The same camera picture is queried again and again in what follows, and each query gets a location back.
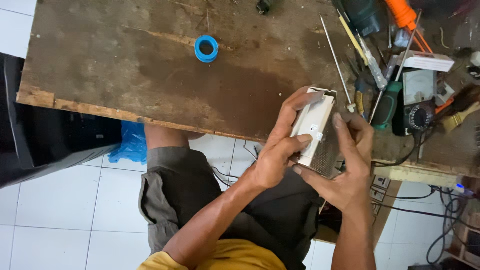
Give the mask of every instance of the forearm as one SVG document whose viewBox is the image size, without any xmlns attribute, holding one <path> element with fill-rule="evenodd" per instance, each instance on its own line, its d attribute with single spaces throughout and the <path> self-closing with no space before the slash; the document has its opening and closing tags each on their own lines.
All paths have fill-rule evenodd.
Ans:
<svg viewBox="0 0 480 270">
<path fill-rule="evenodd" d="M 374 270 L 370 205 L 344 215 L 332 259 L 335 270 Z"/>
<path fill-rule="evenodd" d="M 245 173 L 236 184 L 196 213 L 165 245 L 177 263 L 195 267 L 214 248 L 217 240 L 263 188 L 254 185 L 251 173 Z"/>
</svg>

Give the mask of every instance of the gray shorts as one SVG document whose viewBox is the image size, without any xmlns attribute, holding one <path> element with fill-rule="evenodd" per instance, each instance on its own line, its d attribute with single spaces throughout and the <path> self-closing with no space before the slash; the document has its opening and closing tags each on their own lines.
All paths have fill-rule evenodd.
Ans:
<svg viewBox="0 0 480 270">
<path fill-rule="evenodd" d="M 184 147 L 148 150 L 138 200 L 148 221 L 151 254 L 161 251 L 195 213 L 222 191 L 202 152 Z M 292 170 L 239 213 L 220 239 L 246 239 L 271 250 L 287 269 L 302 264 L 316 233 L 323 200 Z"/>
</svg>

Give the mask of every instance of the hand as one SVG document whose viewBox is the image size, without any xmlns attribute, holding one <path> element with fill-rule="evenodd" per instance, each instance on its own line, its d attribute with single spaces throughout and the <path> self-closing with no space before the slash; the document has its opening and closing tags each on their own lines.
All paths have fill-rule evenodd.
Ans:
<svg viewBox="0 0 480 270">
<path fill-rule="evenodd" d="M 324 94 L 322 91 L 307 93 L 308 88 L 305 86 L 298 89 L 283 102 L 265 147 L 258 155 L 257 162 L 247 170 L 248 173 L 252 173 L 255 183 L 263 188 L 274 187 L 280 183 L 287 168 L 288 158 L 307 147 L 313 140 L 310 134 L 290 137 L 297 111 L 321 100 Z"/>
<path fill-rule="evenodd" d="M 295 165 L 293 171 L 341 210 L 344 216 L 371 213 L 369 190 L 373 128 L 357 114 L 345 114 L 345 120 L 347 122 L 339 113 L 333 115 L 346 172 L 330 180 L 299 165 Z"/>
</svg>

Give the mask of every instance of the man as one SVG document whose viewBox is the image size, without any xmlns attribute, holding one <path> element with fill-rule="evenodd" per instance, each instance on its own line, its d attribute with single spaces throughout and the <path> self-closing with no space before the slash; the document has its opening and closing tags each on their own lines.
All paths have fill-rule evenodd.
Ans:
<svg viewBox="0 0 480 270">
<path fill-rule="evenodd" d="M 308 134 L 289 137 L 297 111 L 323 92 L 297 90 L 282 104 L 258 160 L 221 192 L 187 133 L 145 126 L 147 173 L 139 208 L 149 222 L 151 255 L 139 270 L 305 269 L 319 196 L 342 211 L 332 269 L 372 270 L 369 175 L 373 129 L 358 115 L 333 116 L 347 171 L 332 180 L 288 158 Z"/>
</svg>

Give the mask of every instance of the perforated metal mesh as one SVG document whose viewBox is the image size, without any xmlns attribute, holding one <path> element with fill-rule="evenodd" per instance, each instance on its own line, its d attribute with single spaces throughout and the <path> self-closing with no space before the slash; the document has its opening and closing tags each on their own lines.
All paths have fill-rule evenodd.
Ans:
<svg viewBox="0 0 480 270">
<path fill-rule="evenodd" d="M 318 143 L 315 154 L 313 155 L 310 169 L 318 172 L 320 175 L 330 178 L 335 167 L 338 156 L 338 140 L 332 125 L 333 112 L 328 117 L 324 128 L 322 140 Z"/>
</svg>

